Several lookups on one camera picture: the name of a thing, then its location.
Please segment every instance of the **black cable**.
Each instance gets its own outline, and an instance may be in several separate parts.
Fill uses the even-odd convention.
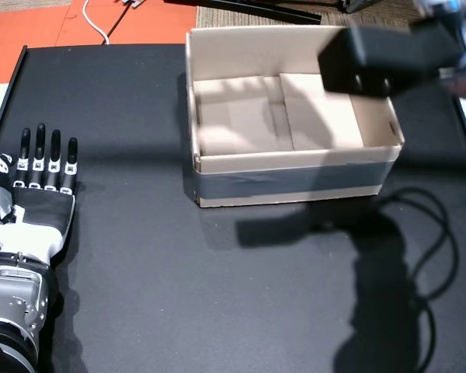
[[[126,15],[127,11],[130,10],[130,6],[131,6],[131,3],[132,1],[129,1],[127,2],[126,4],[126,8],[124,8],[123,12],[121,13],[121,15],[119,16],[119,18],[117,19],[116,23],[114,23],[114,26],[112,26],[112,28],[110,29],[110,31],[107,33],[107,37],[110,37],[110,35],[112,35],[112,33],[114,32],[114,30],[116,29],[117,25],[119,25],[119,22],[121,22],[124,18],[124,16]]]

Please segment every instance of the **black metal frame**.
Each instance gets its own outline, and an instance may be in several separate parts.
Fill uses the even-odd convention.
[[[164,0],[164,2],[230,10],[232,12],[252,14],[253,16],[271,18],[297,25],[320,25],[322,19],[322,17],[317,14],[271,4],[251,2],[250,0]]]
[[[23,61],[26,56],[27,50],[28,50],[27,45],[23,46],[23,49],[21,50],[21,54],[19,55],[19,58],[17,60],[16,66],[14,67],[14,72],[12,73],[12,77],[10,78],[9,86],[7,87],[7,90],[5,91],[2,105],[0,106],[0,127],[3,121],[5,110],[7,109],[9,97],[11,95],[12,90],[14,89],[14,85],[17,80],[16,78],[17,78],[17,75],[19,74],[19,71],[21,70],[21,66],[23,65]]]

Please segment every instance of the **silver metal forearm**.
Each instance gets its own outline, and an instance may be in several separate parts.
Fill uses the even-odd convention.
[[[39,333],[48,307],[46,278],[32,270],[0,266],[0,322],[17,328],[39,354]]]

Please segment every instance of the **gray duct tape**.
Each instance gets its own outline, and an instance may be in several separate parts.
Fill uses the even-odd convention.
[[[393,162],[269,169],[243,173],[195,172],[195,191],[205,199],[252,197],[381,185]]]

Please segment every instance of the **robotic wrist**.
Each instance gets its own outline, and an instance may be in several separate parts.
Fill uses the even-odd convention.
[[[57,293],[48,265],[22,253],[0,253],[0,371],[37,371],[39,333]]]

